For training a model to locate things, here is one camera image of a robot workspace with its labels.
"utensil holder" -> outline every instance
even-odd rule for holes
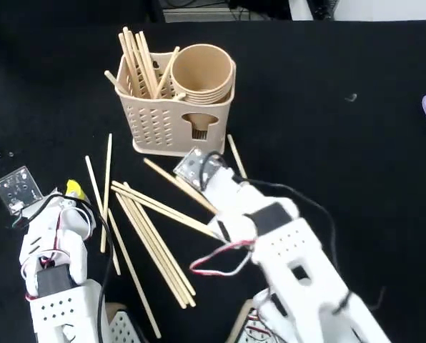
[[[169,63],[172,53],[151,54],[154,70],[158,81]],[[235,93],[236,66],[234,63],[234,82],[231,91],[221,104],[197,105],[185,101],[175,101],[172,80],[162,88],[161,99],[150,99],[145,87],[142,73],[137,68],[142,98],[132,96],[133,89],[124,57],[121,58],[117,81],[128,90],[131,96],[121,93],[116,87],[115,92],[121,99],[124,113],[132,133],[132,145],[137,152],[167,156],[184,156],[193,146],[202,151],[216,150],[224,152],[227,117]],[[194,129],[189,121],[190,114],[206,114],[213,116],[215,122],[208,130]]]

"circuit board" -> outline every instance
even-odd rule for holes
[[[43,199],[40,189],[26,166],[0,179],[0,197],[11,214]]]

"black cloth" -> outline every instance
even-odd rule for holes
[[[193,43],[227,50],[237,63],[229,115],[249,177],[288,184],[326,206],[337,222],[337,254],[347,285],[373,304],[392,342],[426,342],[426,22],[262,22],[130,26],[152,51]],[[84,155],[103,189],[107,134],[112,179],[203,222],[211,215],[146,167],[113,87],[119,26],[0,34],[0,177],[26,165],[43,193],[68,178],[93,199]],[[152,156],[166,170],[176,158]],[[229,149],[227,162],[234,166]],[[268,195],[292,197],[273,189]],[[300,201],[330,254],[327,218]],[[265,287],[258,268],[236,277],[189,275],[197,306],[181,310],[111,196],[110,206],[159,323],[161,342],[223,342],[246,299]],[[149,211],[182,269],[218,242]],[[33,342],[19,275],[21,233],[7,229],[0,200],[0,342]],[[89,276],[101,281],[100,230],[88,242]],[[232,269],[240,253],[209,267]],[[126,304],[155,341],[124,260],[106,299]]]

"wooden stick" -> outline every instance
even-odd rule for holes
[[[119,43],[121,43],[122,52],[124,53],[124,58],[127,63],[127,68],[129,70],[130,79],[132,83],[132,90],[134,91],[133,95],[135,95],[135,92],[140,90],[139,78],[137,77],[137,70],[135,69],[135,65],[132,64],[129,50],[127,50],[127,45],[124,39],[124,35],[118,34],[118,38],[119,38]]]
[[[218,211],[211,205],[208,200],[206,200],[201,194],[196,192],[188,183],[181,183],[180,180],[182,179],[175,179],[172,175],[167,173],[163,168],[155,164],[154,162],[143,159],[143,162],[147,164],[149,167],[151,167],[155,172],[159,173],[162,177],[164,177],[167,181],[173,183],[175,186],[177,186],[179,189],[181,189],[184,193],[189,195],[191,198],[193,198],[196,202],[201,204],[206,209],[210,210],[214,214],[218,213]]]
[[[173,295],[175,296],[175,299],[178,301],[180,307],[182,309],[186,308],[185,300],[180,296],[177,288],[175,287],[173,281],[170,279],[169,275],[167,274],[167,271],[162,266],[161,262],[157,259],[156,254],[154,253],[152,247],[149,245],[149,242],[147,241],[147,238],[144,236],[142,231],[142,223],[139,222],[137,219],[137,216],[135,215],[134,211],[132,210],[132,200],[131,199],[125,199],[122,198],[119,194],[115,194],[116,198],[118,199],[119,204],[121,205],[122,209],[127,215],[127,218],[129,218],[129,221],[131,222],[132,226],[135,229],[135,232],[138,234],[140,239],[143,242],[144,247],[149,253],[149,256],[151,256],[153,262],[156,264],[157,269],[161,273],[162,277],[164,278],[165,282],[167,283],[167,286],[169,286],[170,290],[172,291]]]
[[[149,53],[147,39],[145,38],[143,31],[140,31],[139,35],[142,42],[142,49],[140,50],[140,53],[142,54],[143,62],[145,63],[146,61],[145,67],[147,70],[149,83],[151,84],[151,87],[153,88],[154,94],[156,94],[157,78],[156,78],[156,74],[154,73],[153,62],[152,62],[151,54]]]
[[[232,153],[234,155],[235,162],[237,163],[237,166],[239,167],[240,175],[243,178],[248,179],[247,173],[244,170],[242,160],[240,159],[239,152],[235,146],[234,139],[232,138],[231,134],[227,135],[227,140],[229,141],[230,149],[232,150]]]
[[[107,222],[108,218],[108,196],[110,190],[110,169],[112,166],[112,143],[113,135],[108,135],[108,146],[106,148],[106,164],[105,164],[105,188],[104,188],[104,206],[102,209],[101,216]],[[105,227],[101,228],[101,240],[100,240],[100,252],[105,252],[105,247],[107,246],[107,232]]]
[[[165,67],[164,73],[162,74],[162,77],[161,77],[161,81],[159,81],[159,84],[157,85],[156,99],[161,97],[162,87],[164,87],[165,81],[167,81],[167,77],[169,77],[170,67],[173,64],[173,61],[175,60],[175,57],[177,57],[178,51],[179,51],[179,46],[177,46],[175,48],[175,50],[173,51],[172,57],[170,57],[169,63]]]
[[[110,222],[112,223],[114,235],[116,236],[118,240],[119,247],[121,248],[122,254],[124,256],[124,260],[127,263],[127,267],[129,268],[129,272],[132,276],[132,279],[134,280],[135,287],[137,288],[137,292],[140,296],[140,299],[142,300],[143,307],[145,311],[147,312],[148,319],[151,322],[151,326],[153,327],[154,334],[156,335],[157,338],[161,338],[161,332],[159,331],[156,320],[154,319],[153,312],[151,311],[151,308],[149,307],[147,297],[144,295],[142,285],[140,284],[139,278],[137,277],[137,273],[135,272],[135,268],[132,265],[132,261],[129,257],[129,253],[127,252],[124,242],[122,241],[121,234],[119,233],[118,226],[116,222],[114,221],[114,217],[110,209],[108,210],[108,216],[110,218]]]
[[[89,156],[85,156],[84,159],[86,160],[86,166],[89,172],[89,178],[91,179],[92,189],[94,190],[94,195],[96,197],[97,207],[99,208],[99,212],[102,213],[104,210],[104,207],[100,199],[99,188],[97,186],[97,180],[94,175],[94,170],[92,169],[91,159],[89,158]],[[121,275],[121,268],[119,267],[118,256],[116,255],[116,249],[114,247],[113,247],[113,265],[114,265],[114,268],[116,269],[116,274]]]
[[[124,185],[130,188],[127,182],[125,182]],[[143,206],[136,201],[131,200],[131,203],[132,203],[132,209],[134,210],[134,213],[137,216],[137,219],[142,224],[141,229],[145,237],[147,238],[149,245],[151,246],[153,251],[156,253],[157,258],[162,263],[162,266],[165,268],[169,277],[172,277],[172,281],[174,282],[175,287],[178,289],[178,292],[180,293],[180,295],[183,297],[183,299],[186,301],[187,304],[189,303],[192,307],[195,307],[196,306],[195,301],[192,299],[191,294],[188,292],[186,286],[184,285],[183,281],[181,280],[180,276],[175,270],[174,265],[172,264],[172,262],[170,261],[167,255],[167,251],[168,251],[167,246],[164,244],[165,249],[162,247],[162,243],[164,243],[164,241],[159,236],[159,233],[154,228],[154,226],[153,226],[154,228],[154,231],[153,231],[152,228],[149,227],[149,224],[146,218],[143,217],[143,211],[144,211]]]
[[[106,70],[104,74],[106,78],[110,80],[110,82],[113,84],[113,86],[115,86],[118,89],[118,91],[120,91],[123,94],[129,95],[129,92],[118,82],[118,80],[116,80],[113,74],[110,73],[110,70]]]
[[[207,225],[205,225],[205,224],[203,224],[201,222],[198,222],[197,220],[195,220],[193,218],[190,218],[190,217],[186,216],[185,214],[182,214],[182,215],[185,216],[187,219],[183,218],[183,217],[180,217],[180,216],[174,214],[173,212],[168,212],[167,210],[165,210],[165,209],[163,209],[163,208],[161,208],[161,207],[159,207],[159,206],[157,206],[157,205],[155,205],[155,204],[153,204],[151,202],[146,201],[143,198],[136,197],[134,194],[129,193],[130,191],[132,191],[132,189],[129,189],[129,192],[127,192],[124,189],[120,189],[118,187],[112,186],[112,190],[114,190],[116,193],[120,193],[120,194],[124,195],[127,198],[133,199],[133,200],[139,202],[140,204],[142,204],[142,205],[144,205],[146,207],[149,207],[150,209],[153,209],[154,211],[159,212],[160,214],[163,214],[166,217],[172,218],[173,220],[176,220],[177,222],[180,222],[180,223],[182,223],[182,224],[184,224],[184,225],[186,225],[188,227],[191,227],[194,230],[197,230],[197,231],[199,231],[199,232],[201,232],[203,234],[206,234],[207,236],[210,236],[210,237],[218,239],[208,229]]]
[[[122,28],[122,32],[124,34],[124,40],[126,42],[127,51],[129,52],[129,57],[132,61],[132,66],[135,68],[135,74],[137,75],[137,89],[134,90],[134,95],[142,96],[142,90],[140,89],[140,80],[136,68],[135,55],[132,53],[132,41],[134,40],[134,35],[132,34],[132,31],[127,28],[127,26]]]
[[[140,211],[141,215],[143,216],[143,219],[145,220],[145,222],[148,224],[149,229],[152,231],[152,233],[154,234],[154,236],[156,237],[157,241],[160,243],[162,249],[165,251],[165,253],[167,254],[167,257],[169,257],[170,262],[173,264],[174,268],[176,269],[179,277],[181,277],[182,281],[184,282],[184,284],[186,285],[186,288],[189,290],[189,293],[191,293],[191,295],[196,295],[196,291],[194,290],[194,287],[191,285],[191,283],[189,282],[189,280],[186,278],[186,275],[184,274],[184,272],[182,271],[182,269],[180,268],[180,266],[178,265],[178,262],[176,261],[176,259],[173,257],[172,253],[170,252],[169,248],[167,247],[167,245],[165,244],[164,240],[162,239],[161,235],[159,234],[159,232],[156,230],[156,227],[154,227],[153,222],[151,221],[151,219],[148,217],[147,212],[144,210],[143,206],[139,203],[139,202],[134,202],[135,206],[137,206],[137,209]]]
[[[180,94],[178,94],[178,95],[175,95],[174,97],[173,97],[173,100],[176,100],[176,101],[181,101],[182,99],[184,99],[186,97],[186,93],[180,93]]]
[[[152,98],[154,96],[154,91],[151,88],[151,85],[149,84],[148,76],[147,76],[147,71],[144,68],[143,61],[142,61],[142,56],[140,55],[140,51],[137,48],[137,43],[135,42],[134,36],[132,36],[132,51],[133,51],[133,53],[135,55],[135,58],[137,59],[137,63],[139,65],[140,72],[142,73],[142,76],[143,76],[143,82],[144,82],[144,84],[147,87],[147,91],[148,91],[149,97]]]

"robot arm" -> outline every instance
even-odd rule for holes
[[[174,172],[219,210],[209,223],[218,237],[229,242],[256,239],[252,261],[269,283],[254,298],[264,323],[287,343],[388,343],[294,202],[264,196],[208,156],[194,148]]]

